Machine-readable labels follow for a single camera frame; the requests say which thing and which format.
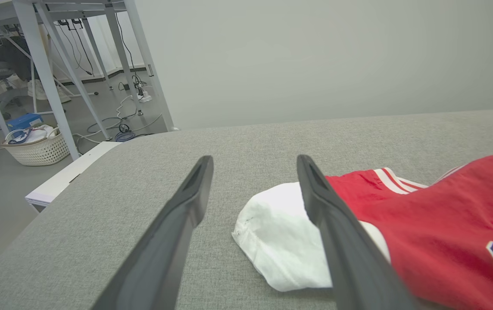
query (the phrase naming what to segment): blue box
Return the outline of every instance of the blue box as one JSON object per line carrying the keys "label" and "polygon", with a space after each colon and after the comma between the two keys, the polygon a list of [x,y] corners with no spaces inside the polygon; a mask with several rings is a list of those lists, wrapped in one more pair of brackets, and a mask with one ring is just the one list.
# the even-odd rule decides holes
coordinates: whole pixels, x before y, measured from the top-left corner
{"label": "blue box", "polygon": [[[28,113],[20,116],[19,118],[15,118],[14,120],[10,120],[7,122],[7,127],[9,131],[17,130],[17,129],[27,129],[30,126],[34,126],[40,122],[44,122],[44,119],[41,118],[41,115]],[[14,137],[20,137],[23,135],[22,132],[16,132]]]}

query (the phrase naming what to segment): black baseboard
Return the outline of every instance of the black baseboard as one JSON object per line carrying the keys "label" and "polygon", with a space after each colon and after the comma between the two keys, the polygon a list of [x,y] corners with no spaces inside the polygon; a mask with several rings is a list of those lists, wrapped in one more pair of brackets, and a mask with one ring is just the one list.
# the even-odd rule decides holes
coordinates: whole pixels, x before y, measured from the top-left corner
{"label": "black baseboard", "polygon": [[[131,72],[137,72],[137,71],[146,71],[147,68],[146,67],[141,67],[141,68],[135,68],[135,69],[130,69]],[[109,74],[109,78],[112,78],[114,76],[117,76],[119,75],[120,73],[124,73],[124,70],[118,70],[116,72],[113,72],[111,74]],[[87,83],[96,83],[96,82],[102,82],[104,81],[105,78],[102,77],[102,78],[92,78],[92,79],[85,79],[85,80],[82,80],[81,82],[84,83],[84,84],[87,84]],[[73,82],[65,82],[63,83],[64,86],[69,86],[69,85],[74,85]]]}

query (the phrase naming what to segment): white basket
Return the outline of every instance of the white basket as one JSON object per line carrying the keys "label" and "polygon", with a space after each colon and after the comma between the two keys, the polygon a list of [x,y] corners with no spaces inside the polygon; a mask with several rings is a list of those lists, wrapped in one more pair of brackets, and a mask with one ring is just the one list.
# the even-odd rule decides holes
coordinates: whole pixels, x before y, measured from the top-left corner
{"label": "white basket", "polygon": [[10,145],[1,143],[1,147],[21,164],[26,166],[53,165],[69,155],[69,147],[59,132],[59,128],[53,130],[58,134],[55,137],[46,137],[33,143]]}

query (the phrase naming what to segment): white wall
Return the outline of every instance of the white wall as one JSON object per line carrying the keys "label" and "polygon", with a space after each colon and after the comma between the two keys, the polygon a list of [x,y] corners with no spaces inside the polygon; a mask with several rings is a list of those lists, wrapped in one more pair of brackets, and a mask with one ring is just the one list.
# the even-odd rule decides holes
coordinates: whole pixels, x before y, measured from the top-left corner
{"label": "white wall", "polygon": [[183,129],[493,108],[493,1],[136,3]]}
{"label": "white wall", "polygon": [[[134,60],[134,66],[136,67],[144,67],[144,62],[143,59],[141,58],[141,53],[139,50],[139,46],[137,45],[136,38],[134,36],[134,31],[132,30],[132,25],[130,24],[130,18],[128,18],[128,13],[127,12],[119,12],[118,13],[118,19],[120,20],[120,25],[122,26],[122,33],[124,37],[124,41],[126,42],[126,45],[130,49],[130,52],[132,53],[132,57]],[[120,63],[120,59],[118,57],[118,53],[116,52],[116,47],[114,44],[114,40],[112,39],[112,35],[109,29],[109,24],[107,23],[107,19],[105,16],[95,16],[87,19],[89,21],[89,24],[91,26],[91,32],[93,33],[93,37],[95,39],[95,42],[97,43],[97,48],[99,49],[99,53],[101,55],[101,59],[103,61],[103,64],[105,65],[105,69],[107,70],[108,74],[111,74],[115,71],[118,71],[122,69],[122,64]],[[89,60],[91,61],[91,64],[93,65],[93,74],[94,76],[88,75],[86,72],[84,72],[82,69],[78,68],[77,73],[79,74],[79,77],[83,80],[85,79],[93,79],[93,78],[99,78],[102,77],[103,74],[101,72],[101,69],[99,67],[99,63],[95,59],[95,55],[93,53],[93,49],[91,47],[91,43],[89,43],[89,39],[87,38],[87,34],[85,32],[85,29],[81,29],[80,25],[76,24],[74,25],[78,31],[71,30],[69,31],[69,28],[67,26],[55,26],[57,31],[59,32],[59,35],[61,36],[61,39],[63,41],[63,44],[65,45],[65,48],[69,52],[70,55],[70,61],[71,64],[73,65],[74,68],[78,68],[78,62],[74,59],[74,56],[72,54],[72,47],[74,47],[75,55],[77,60],[79,61],[80,66],[83,69],[86,69],[87,71],[91,72],[91,67],[89,63],[87,62],[87,58],[85,57],[85,54],[89,56]],[[40,26],[40,29],[44,33],[46,33],[45,29],[43,26]],[[80,41],[78,39],[77,33],[81,37],[82,43],[84,44],[85,47],[85,53],[84,49],[82,49]],[[52,49],[52,55],[53,55],[53,62],[57,63],[59,67],[65,68],[61,57],[57,53],[57,50],[55,49],[55,45],[52,43],[51,44],[51,49]],[[130,55],[128,54],[128,51],[126,51],[126,58],[128,59],[128,65],[132,67],[132,62],[130,60]],[[69,79],[67,79],[61,70],[59,70],[56,66],[53,68],[53,74],[57,79],[59,79],[61,82],[67,82]]]}

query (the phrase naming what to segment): baseboard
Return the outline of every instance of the baseboard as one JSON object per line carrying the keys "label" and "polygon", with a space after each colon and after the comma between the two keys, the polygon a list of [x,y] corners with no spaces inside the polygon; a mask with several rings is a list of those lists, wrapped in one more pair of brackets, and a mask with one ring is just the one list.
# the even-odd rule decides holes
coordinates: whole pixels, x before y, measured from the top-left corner
{"label": "baseboard", "polygon": [[[135,69],[132,69],[132,68],[130,69],[131,72],[146,71],[146,70],[147,70],[146,67],[136,67]],[[112,70],[112,72],[110,72],[110,71],[107,72],[107,74],[109,75],[109,78],[117,76],[120,73],[124,73],[124,70],[116,68],[116,69]],[[87,83],[103,82],[104,80],[105,80],[105,77],[100,77],[100,78],[83,79],[83,80],[81,80],[81,82],[83,84],[87,84]],[[74,85],[74,83],[72,81],[70,81],[69,79],[60,79],[59,82],[61,82],[64,86]]]}

